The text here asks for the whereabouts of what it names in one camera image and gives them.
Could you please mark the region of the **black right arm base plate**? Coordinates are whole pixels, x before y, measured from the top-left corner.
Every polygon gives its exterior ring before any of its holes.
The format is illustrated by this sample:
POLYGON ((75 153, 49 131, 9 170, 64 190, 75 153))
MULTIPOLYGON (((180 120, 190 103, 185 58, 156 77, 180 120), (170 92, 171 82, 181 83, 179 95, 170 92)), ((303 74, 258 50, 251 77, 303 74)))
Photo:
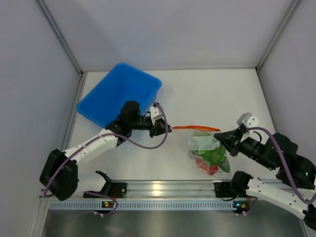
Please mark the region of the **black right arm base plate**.
POLYGON ((246 198, 247 195, 235 191, 230 187, 230 182, 215 182, 215 196, 222 200, 233 200, 235 198, 246 198))

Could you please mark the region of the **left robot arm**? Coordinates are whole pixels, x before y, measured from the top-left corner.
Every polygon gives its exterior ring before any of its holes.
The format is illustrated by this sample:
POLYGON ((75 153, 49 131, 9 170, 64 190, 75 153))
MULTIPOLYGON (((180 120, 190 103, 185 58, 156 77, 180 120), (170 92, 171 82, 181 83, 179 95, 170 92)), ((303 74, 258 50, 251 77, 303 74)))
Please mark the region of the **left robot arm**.
POLYGON ((105 197, 111 193, 112 180, 102 171, 80 174, 79 165, 86 164, 108 150, 117 148, 125 141, 143 149, 149 146, 138 144, 130 139, 132 132, 148 131, 154 138, 163 135, 163 140, 152 149, 161 147, 172 128, 168 124, 163 108, 154 102, 150 110, 141 114, 136 101, 127 101, 117 118, 92 138, 66 150, 55 149, 50 152, 39 181, 44 185, 45 198, 56 197, 65 201, 82 193, 85 198, 105 197))

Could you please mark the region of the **clear zip top bag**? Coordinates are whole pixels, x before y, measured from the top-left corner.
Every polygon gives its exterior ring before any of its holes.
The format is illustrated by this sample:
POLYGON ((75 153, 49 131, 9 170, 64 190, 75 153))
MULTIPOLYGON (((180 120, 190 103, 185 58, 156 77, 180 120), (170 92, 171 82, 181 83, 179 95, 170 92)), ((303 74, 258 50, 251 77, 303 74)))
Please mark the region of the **clear zip top bag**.
POLYGON ((213 179, 227 179, 231 167, 226 149, 214 137, 220 129, 201 125, 174 126, 172 131, 177 135, 182 147, 195 166, 213 179))

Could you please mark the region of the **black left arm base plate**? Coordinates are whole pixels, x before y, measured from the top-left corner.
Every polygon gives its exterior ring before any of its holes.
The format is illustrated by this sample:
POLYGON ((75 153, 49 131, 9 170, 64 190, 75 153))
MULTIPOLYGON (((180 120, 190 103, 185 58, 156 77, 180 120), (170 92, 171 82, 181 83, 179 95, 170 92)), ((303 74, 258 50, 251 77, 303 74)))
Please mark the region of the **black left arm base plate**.
POLYGON ((88 191, 83 194, 84 198, 125 198, 127 192, 127 183, 108 182, 101 191, 88 191))

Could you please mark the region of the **fake green lettuce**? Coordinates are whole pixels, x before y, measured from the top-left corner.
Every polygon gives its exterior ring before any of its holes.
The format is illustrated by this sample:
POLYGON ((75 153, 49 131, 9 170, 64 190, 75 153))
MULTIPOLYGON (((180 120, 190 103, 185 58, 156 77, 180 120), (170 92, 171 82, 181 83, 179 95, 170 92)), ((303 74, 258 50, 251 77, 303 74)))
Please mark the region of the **fake green lettuce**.
POLYGON ((214 138, 216 132, 194 131, 188 140, 189 156, 201 159, 209 166, 217 165, 218 171, 230 173, 231 168, 226 156, 226 149, 214 138))

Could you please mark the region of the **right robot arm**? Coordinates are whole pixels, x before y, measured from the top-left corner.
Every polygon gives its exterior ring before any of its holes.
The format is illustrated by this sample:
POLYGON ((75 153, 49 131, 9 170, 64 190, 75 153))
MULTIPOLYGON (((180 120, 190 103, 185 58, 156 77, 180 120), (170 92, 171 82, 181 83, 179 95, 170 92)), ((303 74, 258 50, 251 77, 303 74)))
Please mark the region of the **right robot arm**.
POLYGON ((293 192, 270 186, 244 171, 234 173, 226 190, 240 198, 261 198, 294 214, 314 230, 316 196, 310 193, 316 190, 316 166, 298 155, 298 145, 286 136, 271 134, 264 128, 261 131, 269 137, 265 144, 251 137, 243 138, 248 132, 243 125, 232 131, 216 133, 214 137, 231 156, 241 153, 270 171, 276 170, 276 178, 291 187, 293 192))

